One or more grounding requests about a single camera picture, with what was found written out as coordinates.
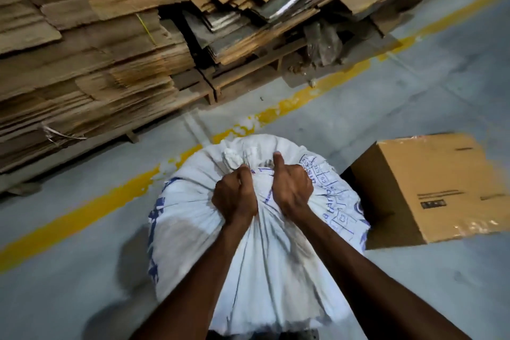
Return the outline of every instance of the hand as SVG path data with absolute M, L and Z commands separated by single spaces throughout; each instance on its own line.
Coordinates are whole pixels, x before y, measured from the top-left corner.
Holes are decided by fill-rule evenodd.
M 250 168 L 243 164 L 235 171 L 223 176 L 216 183 L 212 202 L 227 224 L 237 216 L 246 217 L 251 222 L 258 212 L 258 204 Z
M 273 198 L 283 214 L 292 218 L 295 212 L 308 204 L 314 191 L 307 172 L 299 164 L 286 165 L 281 153 L 273 154 Z

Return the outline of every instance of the yellow floor line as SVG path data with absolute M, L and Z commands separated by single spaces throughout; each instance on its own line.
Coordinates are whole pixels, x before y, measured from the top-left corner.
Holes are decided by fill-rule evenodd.
M 488 6 L 496 0 L 475 0 L 470 5 L 432 23 L 421 29 L 415 35 L 399 40 L 397 47 L 393 47 L 391 52 L 399 52 L 412 46 L 417 38 L 442 31 L 454 24 L 460 23 L 470 16 L 474 15 L 481 8 Z M 387 59 L 386 54 L 379 55 L 379 60 Z M 256 129 L 270 124 L 278 118 L 285 116 L 291 111 L 295 111 L 306 105 L 311 100 L 322 96 L 332 88 L 352 79 L 356 75 L 364 72 L 370 67 L 370 60 L 357 63 L 348 70 L 340 71 L 322 78 L 317 82 L 317 86 L 312 89 L 306 87 L 296 92 L 292 97 L 280 101 L 277 105 L 272 106 L 259 114 L 249 118 L 252 120 L 252 127 L 236 125 L 223 133 L 212 137 L 213 143 L 219 143 L 230 135 L 246 136 L 253 133 Z M 169 163 L 174 163 L 179 168 L 193 153 L 200 150 L 202 146 L 196 145 L 190 150 L 184 152 L 177 159 L 171 159 Z M 42 253 L 51 246 L 61 242 L 71 235 L 85 229 L 95 221 L 124 206 L 133 199 L 145 194 L 153 182 L 153 177 L 160 173 L 160 167 L 157 166 L 149 172 L 145 172 L 136 176 L 123 185 L 112 189 L 105 195 L 102 195 L 93 201 L 87 202 L 82 207 L 61 216 L 47 225 L 36 229 L 35 231 L 23 236 L 0 251 L 0 272 L 6 272 L 18 266 L 20 263 L 29 258 Z

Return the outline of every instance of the concrete floor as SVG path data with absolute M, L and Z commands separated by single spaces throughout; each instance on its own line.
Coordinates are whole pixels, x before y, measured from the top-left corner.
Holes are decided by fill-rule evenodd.
M 180 154 L 226 129 L 255 126 L 286 137 L 339 172 L 377 139 L 465 131 L 510 173 L 510 0 L 488 1 L 427 3 L 393 35 L 407 38 L 440 20 L 444 30 L 416 37 L 388 60 L 371 60 L 343 84 L 319 84 L 313 99 L 303 101 L 303 86 L 280 78 L 222 106 L 169 118 L 137 144 L 88 156 L 45 178 L 38 194 L 4 199 L 0 338 L 127 338 L 155 306 L 146 222 L 162 178 Z M 445 16 L 459 9 L 467 19 L 451 25 L 455 19 Z M 267 116 L 253 115 L 275 105 L 276 117 L 259 129 Z M 366 255 L 469 336 L 489 340 L 510 338 L 508 247 L 510 234 L 501 233 Z M 15 264 L 15 255 L 26 260 Z M 364 336 L 352 317 L 322 329 L 321 339 L 337 338 Z

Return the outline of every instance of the cardboard box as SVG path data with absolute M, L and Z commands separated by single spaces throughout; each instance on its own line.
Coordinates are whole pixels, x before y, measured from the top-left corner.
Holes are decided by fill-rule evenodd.
M 379 141 L 344 175 L 372 225 L 367 249 L 510 230 L 504 180 L 467 134 Z

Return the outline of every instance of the wooden pallet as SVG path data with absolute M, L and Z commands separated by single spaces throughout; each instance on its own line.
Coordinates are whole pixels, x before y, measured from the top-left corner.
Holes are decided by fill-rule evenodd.
M 235 67 L 232 70 L 223 72 L 222 70 L 209 68 L 207 70 L 201 70 L 201 72 L 207 82 L 213 87 L 216 102 L 220 102 L 224 99 L 222 89 L 225 86 L 230 85 L 243 78 L 244 76 L 257 71 L 273 62 L 278 62 L 276 70 L 277 72 L 280 72 L 284 56 L 293 53 L 294 51 L 299 50 L 306 45 L 306 39 L 300 38 L 278 49 L 271 50 L 266 55 L 252 60 L 251 62 L 248 62 L 244 65 Z
M 175 86 L 179 89 L 179 93 L 165 113 L 159 113 L 153 117 L 144 118 L 143 121 L 133 121 L 131 124 L 114 129 L 110 132 L 87 138 L 86 140 L 73 144 L 9 174 L 0 175 L 0 193 L 10 192 L 16 195 L 29 195 L 37 192 L 40 189 L 40 185 L 38 183 L 28 182 L 36 176 L 58 167 L 63 163 L 67 163 L 118 137 L 127 136 L 132 143 L 136 143 L 138 137 L 134 130 L 203 97 L 207 98 L 209 104 L 214 102 L 213 90 L 198 70 L 191 69 L 173 75 L 172 79 L 175 82 Z

